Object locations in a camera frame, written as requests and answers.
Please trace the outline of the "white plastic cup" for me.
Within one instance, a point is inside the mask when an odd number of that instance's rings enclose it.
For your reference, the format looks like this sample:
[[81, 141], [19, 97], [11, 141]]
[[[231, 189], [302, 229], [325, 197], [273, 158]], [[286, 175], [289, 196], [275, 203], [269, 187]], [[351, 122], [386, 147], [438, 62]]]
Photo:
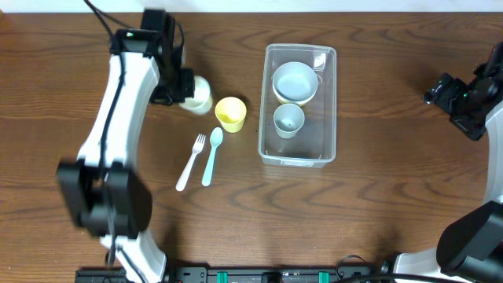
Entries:
[[188, 97], [183, 103], [178, 105], [194, 114], [205, 115], [210, 112], [213, 105], [213, 97], [211, 93], [211, 86], [209, 82], [202, 76], [194, 76], [194, 95]]

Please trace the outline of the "yellow plastic cup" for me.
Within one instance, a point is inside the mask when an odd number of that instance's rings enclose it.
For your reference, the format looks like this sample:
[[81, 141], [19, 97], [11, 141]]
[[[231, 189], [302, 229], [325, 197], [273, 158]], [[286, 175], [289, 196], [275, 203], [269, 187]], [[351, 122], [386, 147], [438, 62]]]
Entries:
[[225, 97], [215, 106], [215, 116], [229, 133], [237, 133], [242, 129], [246, 114], [245, 103], [237, 97]]

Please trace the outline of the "light blue plastic spoon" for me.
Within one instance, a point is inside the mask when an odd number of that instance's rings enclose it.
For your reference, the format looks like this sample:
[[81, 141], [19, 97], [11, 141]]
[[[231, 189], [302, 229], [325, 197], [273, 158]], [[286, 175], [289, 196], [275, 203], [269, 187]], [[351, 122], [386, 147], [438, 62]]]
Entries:
[[211, 184], [214, 164], [215, 164], [215, 155], [217, 148], [222, 144], [223, 141], [223, 130], [221, 127], [216, 127], [210, 136], [210, 145], [211, 151], [207, 160], [207, 164], [204, 170], [204, 175], [201, 180], [203, 186], [209, 186]]

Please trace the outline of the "white plastic fork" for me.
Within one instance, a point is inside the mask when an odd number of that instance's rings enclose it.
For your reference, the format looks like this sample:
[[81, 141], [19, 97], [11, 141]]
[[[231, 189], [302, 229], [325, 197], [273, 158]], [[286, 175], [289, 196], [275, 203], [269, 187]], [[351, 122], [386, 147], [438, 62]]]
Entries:
[[193, 147], [192, 147], [192, 153], [191, 156], [182, 172], [180, 175], [180, 178], [178, 179], [176, 183], [176, 190], [181, 192], [185, 189], [185, 186], [188, 182], [191, 170], [193, 168], [193, 164], [195, 162], [196, 157], [203, 151], [204, 149], [204, 144], [205, 144], [206, 136], [204, 134], [198, 134]]

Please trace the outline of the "grey plastic bowl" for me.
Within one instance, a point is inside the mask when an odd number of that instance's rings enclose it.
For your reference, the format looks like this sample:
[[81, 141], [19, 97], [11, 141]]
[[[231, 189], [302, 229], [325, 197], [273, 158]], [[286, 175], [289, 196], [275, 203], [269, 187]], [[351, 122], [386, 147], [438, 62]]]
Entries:
[[295, 103], [307, 103], [318, 90], [318, 76], [307, 64], [291, 61], [273, 74], [272, 86], [278, 97]]

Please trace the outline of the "grey plastic cup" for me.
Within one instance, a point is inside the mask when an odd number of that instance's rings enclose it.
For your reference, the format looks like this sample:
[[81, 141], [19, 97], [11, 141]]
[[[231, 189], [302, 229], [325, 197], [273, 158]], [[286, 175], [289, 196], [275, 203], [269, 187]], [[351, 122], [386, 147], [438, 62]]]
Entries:
[[294, 104], [283, 104], [274, 112], [274, 126], [279, 137], [293, 138], [305, 123], [303, 110]]

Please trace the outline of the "yellow plastic bowl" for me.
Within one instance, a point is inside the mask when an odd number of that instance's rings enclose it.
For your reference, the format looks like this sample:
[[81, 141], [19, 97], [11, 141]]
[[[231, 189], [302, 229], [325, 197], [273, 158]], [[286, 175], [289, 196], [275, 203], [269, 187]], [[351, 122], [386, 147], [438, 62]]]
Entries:
[[299, 107], [303, 107], [304, 105], [306, 105], [308, 102], [310, 102], [314, 98], [314, 95], [311, 95], [308, 98], [301, 100], [301, 101], [294, 101], [294, 100], [288, 99], [288, 98], [282, 96], [281, 94], [275, 94], [275, 97], [276, 97], [276, 99], [278, 99], [278, 101], [281, 104], [294, 104], [294, 105], [298, 105]]

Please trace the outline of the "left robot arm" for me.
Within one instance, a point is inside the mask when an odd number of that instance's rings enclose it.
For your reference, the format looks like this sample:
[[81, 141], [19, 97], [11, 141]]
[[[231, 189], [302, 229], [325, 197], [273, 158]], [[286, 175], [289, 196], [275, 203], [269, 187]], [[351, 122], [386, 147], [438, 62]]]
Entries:
[[137, 173], [137, 151], [149, 104], [193, 97], [193, 70], [183, 67], [181, 31], [163, 9], [145, 9], [139, 28], [110, 32], [108, 83], [90, 134], [74, 162], [61, 161], [57, 180], [77, 227], [98, 237], [132, 282], [162, 282], [167, 256], [149, 229], [152, 194]]

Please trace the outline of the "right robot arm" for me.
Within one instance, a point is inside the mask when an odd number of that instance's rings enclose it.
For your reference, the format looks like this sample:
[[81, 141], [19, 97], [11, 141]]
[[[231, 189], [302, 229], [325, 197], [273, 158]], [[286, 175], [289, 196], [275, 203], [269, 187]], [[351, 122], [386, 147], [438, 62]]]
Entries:
[[486, 192], [482, 205], [442, 233], [435, 248], [398, 253], [383, 262], [393, 282], [500, 282], [502, 280], [502, 44], [474, 70], [466, 84], [447, 73], [423, 99], [440, 107], [473, 141], [489, 138]]

